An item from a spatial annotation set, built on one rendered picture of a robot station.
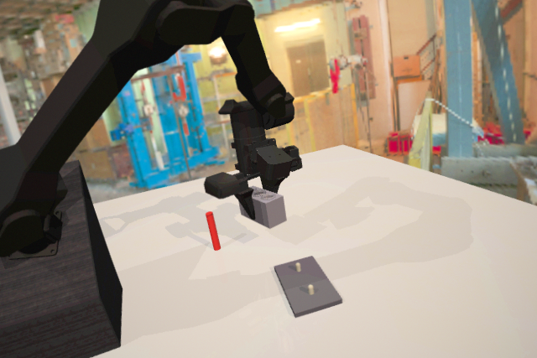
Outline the red peg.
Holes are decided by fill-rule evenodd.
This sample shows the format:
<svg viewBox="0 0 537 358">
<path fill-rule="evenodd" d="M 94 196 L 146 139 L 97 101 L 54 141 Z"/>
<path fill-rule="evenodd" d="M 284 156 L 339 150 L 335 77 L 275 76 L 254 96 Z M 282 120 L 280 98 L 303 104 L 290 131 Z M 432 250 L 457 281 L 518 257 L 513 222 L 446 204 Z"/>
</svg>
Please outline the red peg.
<svg viewBox="0 0 537 358">
<path fill-rule="evenodd" d="M 207 218 L 207 223 L 208 223 L 210 234 L 211 234 L 213 248 L 215 251 L 220 250 L 221 245 L 220 245 L 217 230 L 216 230 L 216 222 L 214 219 L 213 212 L 212 211 L 206 212 L 206 218 Z"/>
</svg>

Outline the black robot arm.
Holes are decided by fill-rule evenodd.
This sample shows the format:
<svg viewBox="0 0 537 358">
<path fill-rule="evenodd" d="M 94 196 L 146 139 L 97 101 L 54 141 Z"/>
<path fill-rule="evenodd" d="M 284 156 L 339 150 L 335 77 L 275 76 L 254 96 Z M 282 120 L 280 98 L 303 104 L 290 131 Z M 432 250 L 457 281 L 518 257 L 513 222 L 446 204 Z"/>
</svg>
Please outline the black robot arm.
<svg viewBox="0 0 537 358">
<path fill-rule="evenodd" d="M 63 164 L 138 71 L 184 45 L 222 38 L 247 99 L 225 100 L 218 111 L 230 115 L 233 138 L 292 122 L 295 98 L 269 68 L 254 14 L 248 0 L 101 0 L 86 46 L 18 142 L 0 149 L 0 257 L 57 254 Z"/>
</svg>

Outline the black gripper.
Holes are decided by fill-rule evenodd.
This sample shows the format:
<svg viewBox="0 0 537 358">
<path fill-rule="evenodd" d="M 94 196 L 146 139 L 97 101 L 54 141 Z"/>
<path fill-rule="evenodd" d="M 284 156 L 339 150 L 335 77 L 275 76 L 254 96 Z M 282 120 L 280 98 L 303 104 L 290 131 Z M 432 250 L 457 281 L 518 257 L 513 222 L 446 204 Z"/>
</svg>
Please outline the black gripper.
<svg viewBox="0 0 537 358">
<path fill-rule="evenodd" d="M 254 221 L 255 211 L 252 199 L 254 189 L 248 187 L 248 181 L 260 176 L 263 189 L 277 194 L 280 184 L 289 176 L 267 180 L 256 168 L 250 169 L 248 167 L 248 154 L 253 149 L 253 141 L 259 141 L 259 146 L 269 144 L 269 139 L 266 138 L 265 134 L 250 138 L 234 138 L 231 145 L 232 148 L 236 149 L 238 163 L 235 164 L 235 169 L 239 170 L 239 173 L 233 175 L 224 172 L 214 174 L 206 177 L 204 186 L 207 194 L 219 200 L 234 195 L 250 219 Z"/>
</svg>

